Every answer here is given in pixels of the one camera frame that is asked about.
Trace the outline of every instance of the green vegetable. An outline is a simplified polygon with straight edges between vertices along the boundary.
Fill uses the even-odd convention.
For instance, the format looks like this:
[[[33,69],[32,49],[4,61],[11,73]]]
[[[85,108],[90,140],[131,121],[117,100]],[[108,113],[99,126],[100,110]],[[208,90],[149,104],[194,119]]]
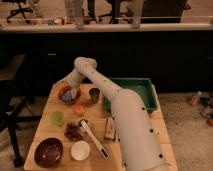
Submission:
[[[64,125],[64,114],[61,111],[55,111],[51,115],[51,123],[58,127]]]

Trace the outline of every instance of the wall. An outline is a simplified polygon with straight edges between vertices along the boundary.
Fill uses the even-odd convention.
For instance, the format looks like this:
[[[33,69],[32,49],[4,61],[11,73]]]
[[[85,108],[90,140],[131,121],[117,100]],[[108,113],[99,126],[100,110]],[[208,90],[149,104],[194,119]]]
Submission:
[[[110,77],[149,77],[157,91],[213,89],[212,31],[5,33],[0,38],[15,54],[27,54],[22,70],[34,78],[38,93],[68,74],[77,56],[96,58],[98,70]]]

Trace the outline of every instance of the carrot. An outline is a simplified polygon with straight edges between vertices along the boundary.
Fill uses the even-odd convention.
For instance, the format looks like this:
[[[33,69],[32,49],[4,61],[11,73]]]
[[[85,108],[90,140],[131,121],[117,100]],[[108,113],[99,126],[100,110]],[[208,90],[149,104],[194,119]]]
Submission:
[[[83,104],[75,104],[73,110],[79,116],[83,116],[85,113],[85,107]]]

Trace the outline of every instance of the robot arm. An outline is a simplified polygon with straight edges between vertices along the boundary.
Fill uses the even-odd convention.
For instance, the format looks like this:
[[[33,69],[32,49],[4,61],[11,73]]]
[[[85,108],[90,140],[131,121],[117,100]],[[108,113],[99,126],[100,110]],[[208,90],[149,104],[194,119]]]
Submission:
[[[140,96],[97,72],[94,59],[78,57],[74,66],[75,69],[65,77],[71,87],[79,87],[87,77],[111,102],[126,170],[167,171],[168,166]]]

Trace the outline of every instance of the brown cup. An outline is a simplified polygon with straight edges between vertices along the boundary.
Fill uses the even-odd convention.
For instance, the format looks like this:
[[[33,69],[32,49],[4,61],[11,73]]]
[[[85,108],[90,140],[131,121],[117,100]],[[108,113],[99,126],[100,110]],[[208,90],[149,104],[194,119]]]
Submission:
[[[89,90],[89,95],[91,98],[92,103],[97,103],[99,99],[100,90],[98,88],[91,88]]]

